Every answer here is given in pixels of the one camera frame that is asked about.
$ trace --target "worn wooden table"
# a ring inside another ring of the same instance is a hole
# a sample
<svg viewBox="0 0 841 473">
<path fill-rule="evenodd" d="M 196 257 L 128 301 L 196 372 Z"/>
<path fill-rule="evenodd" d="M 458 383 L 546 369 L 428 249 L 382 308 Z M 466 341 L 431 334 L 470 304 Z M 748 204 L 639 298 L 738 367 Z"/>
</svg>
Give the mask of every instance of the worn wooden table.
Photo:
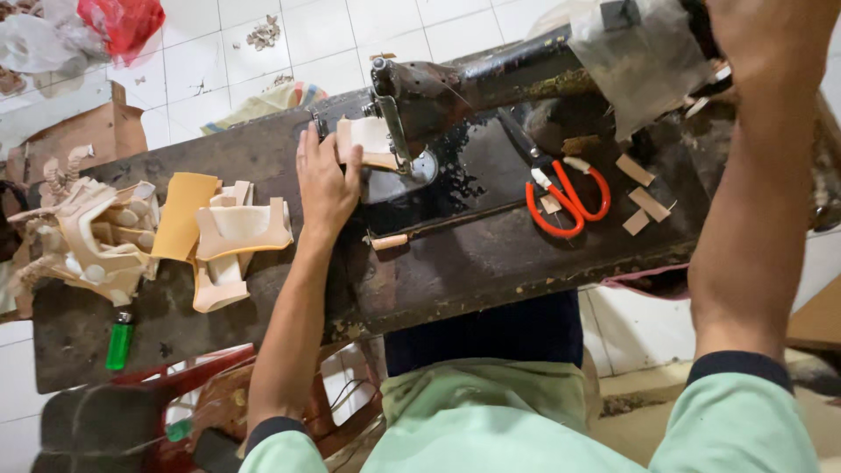
<svg viewBox="0 0 841 473">
<path fill-rule="evenodd" d="M 336 110 L 345 108 L 352 117 L 365 94 L 356 91 L 330 98 L 318 103 L 315 111 L 332 114 L 334 120 Z M 614 166 L 619 151 L 610 140 L 588 159 L 611 186 L 611 211 L 603 221 L 588 223 L 571 241 L 556 240 L 539 231 L 525 205 L 520 204 L 377 254 L 362 242 L 366 223 L 362 212 L 357 212 L 331 260 L 324 342 L 385 333 L 597 283 L 616 274 L 687 263 L 709 209 L 710 187 L 715 187 L 727 152 L 727 143 L 722 142 L 728 139 L 732 111 L 694 120 L 703 121 L 689 126 L 667 117 L 650 127 L 658 149 L 651 165 L 658 178 L 649 191 L 666 205 L 674 200 L 677 204 L 670 218 L 650 224 L 635 237 L 621 224 L 637 210 L 627 197 L 637 184 Z M 271 196 L 283 196 L 289 202 L 297 237 L 303 217 L 294 171 L 295 137 L 308 121 L 309 111 L 290 110 L 94 167 L 83 175 L 118 189 L 141 179 L 149 181 L 157 186 L 161 202 L 166 200 L 167 183 L 174 172 L 211 174 L 227 183 L 250 180 L 256 183 L 256 205 L 267 205 Z M 494 150 L 488 154 L 495 160 L 520 160 Z M 715 163 L 712 170 L 701 171 L 712 183 L 706 183 L 707 189 L 695 162 Z M 474 164 L 469 172 L 477 169 Z M 585 204 L 595 207 L 592 182 L 579 173 L 570 177 L 584 194 Z M 527 178 L 523 173 L 516 185 L 522 186 Z M 482 198 L 470 200 L 468 206 Z M 192 309 L 191 267 L 162 261 L 157 280 L 146 281 L 130 306 L 135 334 L 126 371 L 175 363 L 237 344 L 259 343 L 294 252 L 294 247 L 259 252 L 247 274 L 251 298 L 209 314 Z M 34 299 L 39 392 L 97 383 L 114 375 L 104 365 L 116 313 L 109 301 L 93 292 L 55 279 L 40 283 Z"/>
</svg>

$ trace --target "dark pants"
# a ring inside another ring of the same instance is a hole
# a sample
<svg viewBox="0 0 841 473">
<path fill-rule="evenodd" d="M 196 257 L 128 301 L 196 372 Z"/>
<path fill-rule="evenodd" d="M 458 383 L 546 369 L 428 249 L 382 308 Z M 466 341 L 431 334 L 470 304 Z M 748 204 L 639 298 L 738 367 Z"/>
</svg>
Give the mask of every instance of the dark pants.
<svg viewBox="0 0 841 473">
<path fill-rule="evenodd" d="M 385 335 L 389 376 L 463 358 L 554 361 L 581 367 L 584 334 L 575 290 Z"/>
</svg>

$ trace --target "scissors handle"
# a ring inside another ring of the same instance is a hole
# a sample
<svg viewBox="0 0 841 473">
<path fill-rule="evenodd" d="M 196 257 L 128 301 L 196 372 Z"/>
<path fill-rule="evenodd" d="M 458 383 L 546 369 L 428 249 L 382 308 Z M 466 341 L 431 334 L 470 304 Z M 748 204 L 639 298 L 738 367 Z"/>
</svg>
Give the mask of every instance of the scissors handle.
<svg viewBox="0 0 841 473">
<path fill-rule="evenodd" d="M 595 183 L 599 185 L 599 190 L 601 190 L 601 207 L 599 211 L 594 214 L 591 214 L 584 208 L 584 205 L 581 204 L 581 199 L 579 199 L 578 194 L 576 194 L 575 189 L 573 188 L 572 183 L 569 182 L 569 178 L 567 177 L 567 173 L 563 171 L 563 167 L 561 167 L 561 163 L 559 161 L 552 161 L 552 167 L 555 169 L 555 173 L 558 175 L 558 178 L 561 180 L 561 185 L 563 185 L 563 190 L 569 195 L 569 200 L 572 201 L 575 209 L 581 213 L 586 221 L 599 221 L 605 218 L 607 215 L 607 211 L 611 208 L 611 189 L 607 187 L 607 181 L 605 181 L 605 177 L 601 175 L 598 171 L 595 170 L 594 167 L 589 166 L 586 170 L 582 172 L 588 173 L 590 176 L 593 176 L 595 179 Z"/>
<path fill-rule="evenodd" d="M 569 213 L 572 214 L 573 218 L 575 218 L 575 227 L 571 230 L 564 230 L 563 228 L 557 228 L 556 226 L 549 225 L 546 220 L 543 219 L 543 215 L 540 215 L 540 212 L 537 210 L 537 206 L 534 203 L 534 186 L 532 183 L 526 183 L 526 205 L 528 206 L 528 211 L 532 214 L 532 219 L 535 223 L 537 223 L 537 226 L 541 227 L 541 229 L 549 235 L 557 238 L 572 238 L 581 233 L 581 231 L 584 230 L 584 217 L 581 215 L 581 212 L 579 212 L 578 209 L 575 208 L 575 205 L 567 199 L 567 196 L 563 195 L 554 185 L 549 185 L 546 187 L 546 190 L 548 190 L 549 193 L 558 200 L 564 209 L 568 210 Z"/>
</svg>

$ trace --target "hand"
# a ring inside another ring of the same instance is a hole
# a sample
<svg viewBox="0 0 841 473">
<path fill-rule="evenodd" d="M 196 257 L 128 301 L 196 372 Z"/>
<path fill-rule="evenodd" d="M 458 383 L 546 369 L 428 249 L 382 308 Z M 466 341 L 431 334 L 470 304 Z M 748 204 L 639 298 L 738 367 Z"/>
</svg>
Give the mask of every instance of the hand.
<svg viewBox="0 0 841 473">
<path fill-rule="evenodd" d="M 839 0 L 707 0 L 706 5 L 740 93 L 753 87 L 772 94 L 796 88 L 814 96 Z"/>
<path fill-rule="evenodd" d="M 304 207 L 301 242 L 315 241 L 332 247 L 339 231 L 359 201 L 362 147 L 354 146 L 346 161 L 344 175 L 339 168 L 336 134 L 330 133 L 319 145 L 315 124 L 301 132 L 295 165 Z"/>
</svg>

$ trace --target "red plastic bag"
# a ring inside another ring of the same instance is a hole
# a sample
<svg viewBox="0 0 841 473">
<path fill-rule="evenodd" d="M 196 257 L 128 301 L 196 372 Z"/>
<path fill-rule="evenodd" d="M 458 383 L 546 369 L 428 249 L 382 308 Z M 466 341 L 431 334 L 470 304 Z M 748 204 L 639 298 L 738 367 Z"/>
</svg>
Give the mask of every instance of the red plastic bag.
<svg viewBox="0 0 841 473">
<path fill-rule="evenodd" d="M 79 0 L 76 12 L 127 66 L 167 18 L 158 0 Z"/>
</svg>

